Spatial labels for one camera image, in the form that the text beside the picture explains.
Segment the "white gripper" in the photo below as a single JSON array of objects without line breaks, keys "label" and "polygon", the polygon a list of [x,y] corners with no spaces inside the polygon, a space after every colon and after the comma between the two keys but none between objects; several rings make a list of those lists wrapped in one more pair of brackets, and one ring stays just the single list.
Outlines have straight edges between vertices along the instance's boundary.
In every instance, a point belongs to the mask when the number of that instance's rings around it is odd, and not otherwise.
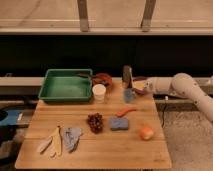
[{"label": "white gripper", "polygon": [[153,77],[136,77],[133,79],[133,90],[138,94],[154,93],[155,82]]}]

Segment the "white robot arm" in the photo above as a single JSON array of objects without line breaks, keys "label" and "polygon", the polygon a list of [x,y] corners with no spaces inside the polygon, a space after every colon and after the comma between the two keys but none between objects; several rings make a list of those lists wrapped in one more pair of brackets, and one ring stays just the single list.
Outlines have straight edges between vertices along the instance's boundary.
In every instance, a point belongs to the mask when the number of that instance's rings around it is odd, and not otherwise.
[{"label": "white robot arm", "polygon": [[188,74],[178,73],[172,77],[135,77],[133,89],[139,94],[167,94],[191,100],[213,124],[213,98],[206,94]]}]

